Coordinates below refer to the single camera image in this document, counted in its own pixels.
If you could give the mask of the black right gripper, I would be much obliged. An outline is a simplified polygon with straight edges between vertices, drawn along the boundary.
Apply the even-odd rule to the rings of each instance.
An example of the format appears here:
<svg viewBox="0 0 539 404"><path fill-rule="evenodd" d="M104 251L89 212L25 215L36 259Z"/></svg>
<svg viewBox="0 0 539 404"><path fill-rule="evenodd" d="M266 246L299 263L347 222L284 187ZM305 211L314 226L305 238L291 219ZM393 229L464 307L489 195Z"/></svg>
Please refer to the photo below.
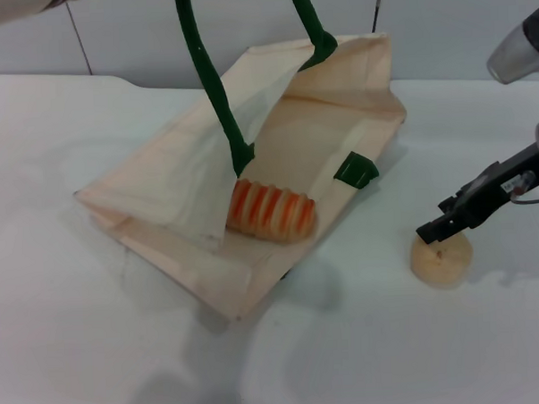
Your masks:
<svg viewBox="0 0 539 404"><path fill-rule="evenodd" d="M442 242L483 224L513 198L539 186L539 149L531 144L502 163L493 163L440 204L443 215L416 229L425 244Z"/></svg>

